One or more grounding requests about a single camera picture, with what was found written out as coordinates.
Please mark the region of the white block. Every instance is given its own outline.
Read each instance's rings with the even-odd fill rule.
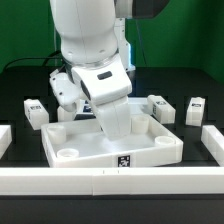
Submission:
[[[58,122],[73,121],[76,116],[76,111],[68,112],[64,110],[61,106],[58,107],[57,112],[58,112]]]
[[[201,141],[220,166],[224,166],[224,136],[214,125],[202,128]]]
[[[41,125],[49,123],[49,114],[39,100],[24,101],[24,110],[34,130],[40,130]]]
[[[176,110],[161,96],[149,95],[147,100],[150,114],[153,114],[161,124],[175,122]]]
[[[204,107],[205,99],[201,97],[192,97],[187,109],[186,125],[201,126]]]
[[[2,158],[9,144],[12,142],[11,126],[0,125],[0,158]]]

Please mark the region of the black label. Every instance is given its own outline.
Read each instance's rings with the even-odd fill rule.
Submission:
[[[201,107],[200,103],[192,103],[192,107]]]
[[[121,156],[118,157],[118,167],[130,167],[131,166],[131,156]]]
[[[89,105],[88,106],[84,106],[83,112],[84,113],[92,113],[92,109],[91,109],[91,107]]]
[[[153,109],[152,109],[153,114],[156,114],[156,105],[153,104]]]
[[[166,102],[165,101],[157,101],[156,102],[158,105],[166,105]]]
[[[41,109],[41,106],[31,106],[30,109],[31,110],[39,110],[39,109]]]
[[[104,80],[112,76],[111,72],[105,72],[103,74],[99,74],[97,77],[99,80]]]

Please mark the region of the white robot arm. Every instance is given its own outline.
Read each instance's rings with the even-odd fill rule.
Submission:
[[[67,71],[50,78],[54,94],[67,111],[74,111],[77,100],[86,98],[108,138],[131,130],[127,95],[132,87],[118,53],[114,24],[116,13],[121,18],[137,17],[139,2],[154,0],[137,1],[50,0]]]

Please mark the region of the green wall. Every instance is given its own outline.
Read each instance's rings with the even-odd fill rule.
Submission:
[[[138,27],[127,21],[126,36],[136,66],[195,67],[224,82],[224,1],[170,0],[152,20]],[[48,0],[1,0],[0,70],[20,57],[42,57],[54,51],[53,22]],[[21,64],[41,64],[26,61]]]
[[[47,0],[1,0],[0,71],[14,59],[48,56],[54,51],[53,22]],[[24,61],[21,64],[41,64]]]
[[[170,0],[156,18],[139,21],[146,63],[136,23],[127,25],[137,66],[200,68],[224,82],[223,0]]]

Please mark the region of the black table surface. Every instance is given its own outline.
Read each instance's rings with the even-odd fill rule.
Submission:
[[[57,121],[52,69],[12,67],[0,75],[0,125],[11,125],[13,137],[0,167],[49,167],[41,133],[31,128],[23,103],[39,99],[50,122]],[[182,162],[170,166],[218,166],[200,140],[202,128],[186,126],[185,119],[191,97],[205,98],[202,125],[215,125],[223,133],[224,85],[191,68],[137,68],[130,78],[130,97],[161,95],[176,109],[175,124],[164,126],[184,141],[184,149]],[[223,208],[223,195],[0,197],[2,223],[223,223]]]

